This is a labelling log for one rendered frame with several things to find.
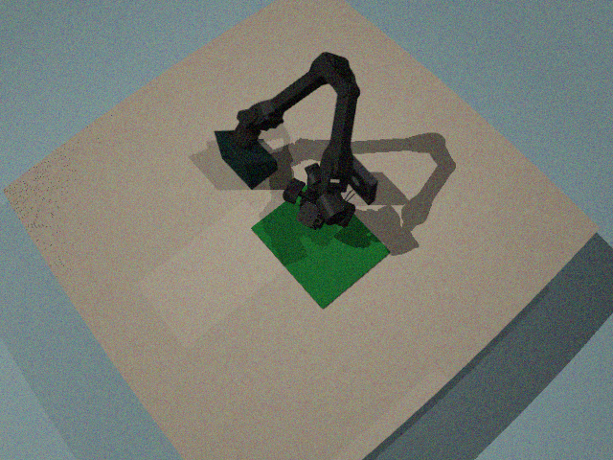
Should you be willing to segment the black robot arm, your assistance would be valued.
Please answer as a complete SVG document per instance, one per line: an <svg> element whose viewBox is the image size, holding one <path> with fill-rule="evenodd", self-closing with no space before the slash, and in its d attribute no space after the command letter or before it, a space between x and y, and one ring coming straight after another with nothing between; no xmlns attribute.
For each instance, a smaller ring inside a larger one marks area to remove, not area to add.
<svg viewBox="0 0 613 460"><path fill-rule="evenodd" d="M254 150L261 130L276 128L284 113L320 86L329 84L335 91L336 108L328 147L319 164L305 167L307 192L316 204L305 199L296 220L316 230L324 222L333 225L343 220L350 209L341 193L348 188L353 172L352 126L360 88L347 58L324 52L309 71L292 82L275 98L238 111L235 131L228 133L239 149ZM330 182L339 179L339 183Z"/></svg>

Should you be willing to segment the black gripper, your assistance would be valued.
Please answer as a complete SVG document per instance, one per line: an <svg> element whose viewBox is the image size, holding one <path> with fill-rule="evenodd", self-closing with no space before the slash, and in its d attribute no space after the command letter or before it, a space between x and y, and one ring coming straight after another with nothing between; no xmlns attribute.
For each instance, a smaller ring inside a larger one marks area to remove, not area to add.
<svg viewBox="0 0 613 460"><path fill-rule="evenodd" d="M288 185L286 186L284 193L283 193L283 198L285 201L295 204L296 203L296 199L298 196L301 197L300 200L300 208L303 206L305 199L310 200L310 202L312 202L313 204L316 204L316 200L312 197L309 196L307 190L306 192L303 192L302 189L305 187L306 183L303 181L300 181L296 178L293 178L289 181ZM354 212L355 212L355 205L349 203L348 201L345 200L345 202L348 204L349 206L349 210L347 211L347 215L346 217L341 220L340 222L336 223L340 226L343 227L347 227Z"/></svg>

